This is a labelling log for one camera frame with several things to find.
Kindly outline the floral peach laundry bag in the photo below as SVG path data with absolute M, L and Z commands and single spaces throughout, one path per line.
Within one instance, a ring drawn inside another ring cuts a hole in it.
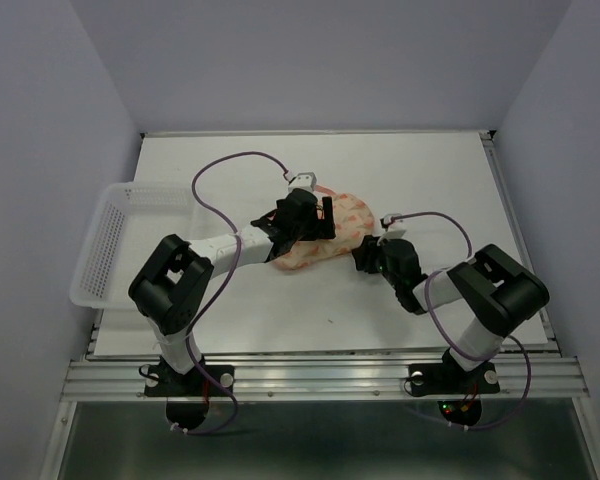
M 317 185 L 320 197 L 332 199 L 336 236 L 331 240 L 302 241 L 293 245 L 273 264 L 280 270 L 303 269 L 320 261 L 349 254 L 358 248 L 366 235 L 372 235 L 375 217 L 369 206 L 351 193 L 336 193 Z

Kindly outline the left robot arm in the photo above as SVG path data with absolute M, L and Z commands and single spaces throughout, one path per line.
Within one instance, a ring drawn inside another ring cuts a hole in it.
M 147 318 L 170 367 L 168 382 L 179 393 L 195 392 L 202 382 L 203 355 L 192 330 L 219 297 L 235 271 L 269 263 L 299 241 L 332 240 L 333 199 L 293 189 L 276 207 L 248 226 L 213 238 L 186 241 L 165 236 L 132 280 L 128 295 Z

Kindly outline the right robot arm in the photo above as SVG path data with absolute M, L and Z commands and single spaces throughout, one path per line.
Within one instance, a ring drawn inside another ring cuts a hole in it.
M 467 261 L 429 275 L 421 269 L 413 244 L 367 235 L 352 251 L 355 267 L 380 274 L 399 304 L 415 315 L 429 314 L 448 342 L 450 360 L 440 366 L 443 384 L 462 390 L 476 378 L 476 368 L 493 358 L 505 338 L 550 300 L 546 285 L 499 247 L 489 244 Z M 437 308 L 463 301 L 474 319 L 456 340 L 442 328 Z

